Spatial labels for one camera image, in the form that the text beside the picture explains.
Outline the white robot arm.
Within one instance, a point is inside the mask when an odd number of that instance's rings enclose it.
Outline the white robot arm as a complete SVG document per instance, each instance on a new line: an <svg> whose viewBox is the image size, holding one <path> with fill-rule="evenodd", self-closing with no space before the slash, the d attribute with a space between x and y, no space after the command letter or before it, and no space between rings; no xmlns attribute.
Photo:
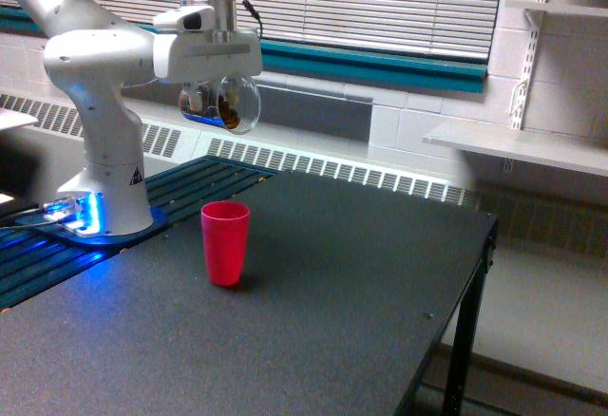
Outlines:
<svg viewBox="0 0 608 416"><path fill-rule="evenodd" d="M46 219L76 236L127 236L151 227L143 124L124 104L126 88L181 88L181 112L242 135L257 124L260 40L239 28L236 0L175 1L153 29L139 28L93 0L17 0L47 36L45 70L82 123L83 170L59 190Z"/></svg>

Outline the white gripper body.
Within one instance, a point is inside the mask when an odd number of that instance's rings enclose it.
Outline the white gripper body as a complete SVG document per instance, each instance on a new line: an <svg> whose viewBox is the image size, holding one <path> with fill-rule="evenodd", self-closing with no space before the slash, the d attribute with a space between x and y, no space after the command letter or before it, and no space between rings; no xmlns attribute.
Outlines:
<svg viewBox="0 0 608 416"><path fill-rule="evenodd" d="M261 47L251 30L229 33L228 42L209 42L201 32L159 33L153 41L155 76L167 83L221 81L262 71Z"/></svg>

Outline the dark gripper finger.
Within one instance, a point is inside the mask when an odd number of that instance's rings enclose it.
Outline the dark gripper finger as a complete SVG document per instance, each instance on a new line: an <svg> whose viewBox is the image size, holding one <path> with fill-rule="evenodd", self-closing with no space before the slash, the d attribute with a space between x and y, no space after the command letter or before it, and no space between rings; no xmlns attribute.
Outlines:
<svg viewBox="0 0 608 416"><path fill-rule="evenodd" d="M202 111L203 106L200 83L184 83L182 86L182 110Z"/></svg>
<svg viewBox="0 0 608 416"><path fill-rule="evenodd" d="M237 107L240 101L241 78L226 76L220 84L220 97L229 107Z"/></svg>

